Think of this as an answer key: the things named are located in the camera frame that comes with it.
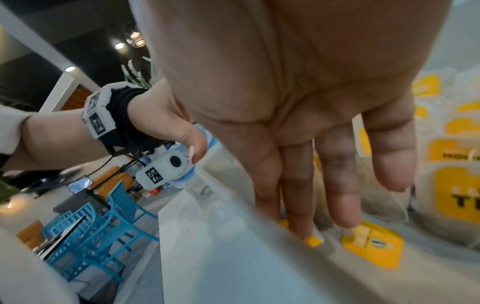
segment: table top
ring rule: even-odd
[[[79,220],[77,220],[75,223],[70,225],[67,229],[65,229],[61,234],[58,240],[56,240],[50,247],[44,249],[43,251],[40,251],[37,253],[37,255],[40,257],[40,259],[46,261],[51,254],[57,250],[60,245],[69,237],[72,232],[80,225],[80,223],[86,219],[86,216],[82,216]]]
[[[252,233],[228,204],[216,199],[199,204],[182,191],[158,213],[164,302],[357,302],[341,298],[342,292],[362,292],[351,292],[357,288],[353,280],[393,303],[480,302],[478,252],[406,225],[365,219],[404,238],[398,269],[380,268],[345,250],[335,229],[324,233],[325,243],[312,250],[313,258],[288,260]],[[281,245],[284,239],[276,234],[271,238]],[[304,271],[302,264],[312,271]],[[325,276],[334,282],[340,277],[345,284],[329,285]]]

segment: forearm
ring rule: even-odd
[[[82,109],[36,114],[23,122],[21,141],[7,170],[62,169],[108,155],[82,121]]]

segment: ceiling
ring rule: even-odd
[[[146,48],[125,42],[122,29],[133,24],[128,0],[2,0],[25,24],[98,85],[124,79],[120,64],[133,59],[148,75]],[[62,71],[0,29],[0,103],[38,111]]]

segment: camera lens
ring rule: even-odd
[[[181,166],[182,161],[179,159],[178,156],[172,156],[172,157],[170,158],[170,164],[171,164],[173,167],[178,168],[178,167]]]

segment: black ceiling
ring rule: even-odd
[[[69,3],[73,5],[74,1],[3,0],[3,2],[34,31],[48,33],[48,38],[45,39],[98,85],[123,81],[120,65],[129,59],[133,59],[135,67],[142,70],[144,75],[148,75],[148,65],[141,59],[142,55],[148,56],[146,47],[135,49],[123,38],[122,28],[125,24],[133,22],[128,0],[75,0],[75,8],[82,6],[86,8],[84,12],[88,14],[81,21],[72,21],[77,24],[70,23],[68,26],[76,27],[76,33],[85,33],[61,39],[59,43],[54,41],[55,30],[52,30],[59,25],[53,24],[54,18],[48,18],[49,13],[60,11],[75,14],[69,7],[65,10],[55,9],[55,6],[59,5],[69,6]],[[101,22],[95,26],[96,29],[85,27],[88,31],[82,31],[82,26],[89,22],[90,15],[92,23],[97,24],[99,20]],[[32,16],[34,19],[37,17],[35,25],[29,24]],[[78,20],[78,16],[76,17],[74,19],[65,15],[67,20]],[[122,41],[126,44],[122,55],[113,47],[113,41]],[[38,111],[61,74],[62,71],[35,53],[3,63],[0,65],[0,103]]]

